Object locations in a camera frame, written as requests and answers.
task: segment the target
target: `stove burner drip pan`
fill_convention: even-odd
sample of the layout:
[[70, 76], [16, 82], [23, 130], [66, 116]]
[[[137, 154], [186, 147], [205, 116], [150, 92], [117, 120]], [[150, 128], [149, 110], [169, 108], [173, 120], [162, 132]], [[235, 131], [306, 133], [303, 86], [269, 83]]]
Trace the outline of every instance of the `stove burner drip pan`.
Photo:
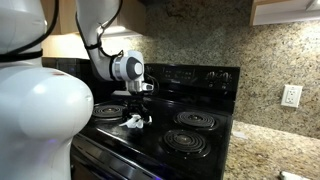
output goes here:
[[104, 120], [119, 120], [119, 118], [122, 118], [124, 108], [124, 106], [119, 105], [96, 106], [93, 109], [92, 115], [98, 118], [104, 118]]
[[164, 149], [182, 158], [200, 158], [210, 152], [206, 139], [194, 132], [185, 130], [170, 130], [163, 136]]
[[201, 112], [181, 112], [176, 120], [180, 124], [203, 129], [210, 129], [215, 125], [214, 117]]

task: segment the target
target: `oven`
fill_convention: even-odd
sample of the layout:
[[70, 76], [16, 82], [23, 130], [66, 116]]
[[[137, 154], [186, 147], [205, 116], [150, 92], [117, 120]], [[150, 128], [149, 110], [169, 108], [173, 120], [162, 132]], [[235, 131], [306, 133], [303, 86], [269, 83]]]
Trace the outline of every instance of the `oven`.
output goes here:
[[[153, 93], [116, 95], [96, 104], [74, 137], [73, 179], [222, 179], [240, 69], [167, 64], [145, 69]], [[145, 117], [143, 128], [119, 126], [136, 113]]]

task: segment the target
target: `granite backsplash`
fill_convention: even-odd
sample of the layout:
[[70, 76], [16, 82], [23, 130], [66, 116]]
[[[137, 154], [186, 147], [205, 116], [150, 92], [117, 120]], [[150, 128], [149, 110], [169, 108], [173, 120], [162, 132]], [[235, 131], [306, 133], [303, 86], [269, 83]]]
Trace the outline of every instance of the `granite backsplash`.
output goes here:
[[[109, 38], [146, 62], [240, 66], [234, 119], [320, 139], [320, 21], [249, 26], [250, 0], [167, 0], [147, 6], [143, 37]], [[299, 108], [280, 105], [302, 85]]]

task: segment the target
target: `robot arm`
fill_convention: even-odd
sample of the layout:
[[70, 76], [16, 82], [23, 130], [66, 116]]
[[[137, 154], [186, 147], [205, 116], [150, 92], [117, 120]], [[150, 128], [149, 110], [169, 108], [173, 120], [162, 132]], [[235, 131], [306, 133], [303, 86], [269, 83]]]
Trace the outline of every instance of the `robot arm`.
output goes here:
[[101, 47], [101, 36], [114, 20], [122, 0], [77, 0], [77, 26], [91, 59], [95, 75], [101, 80], [126, 81], [127, 90], [137, 94], [153, 90], [143, 83], [144, 62], [138, 51], [129, 51], [128, 57], [109, 56]]

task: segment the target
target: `white outlet cover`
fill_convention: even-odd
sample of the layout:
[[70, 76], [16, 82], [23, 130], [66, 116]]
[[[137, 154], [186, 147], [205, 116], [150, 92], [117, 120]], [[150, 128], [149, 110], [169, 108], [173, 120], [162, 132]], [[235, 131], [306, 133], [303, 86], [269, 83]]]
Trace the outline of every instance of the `white outlet cover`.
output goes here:
[[281, 105], [297, 108], [300, 102], [302, 87], [303, 86], [288, 85], [288, 84], [284, 85]]

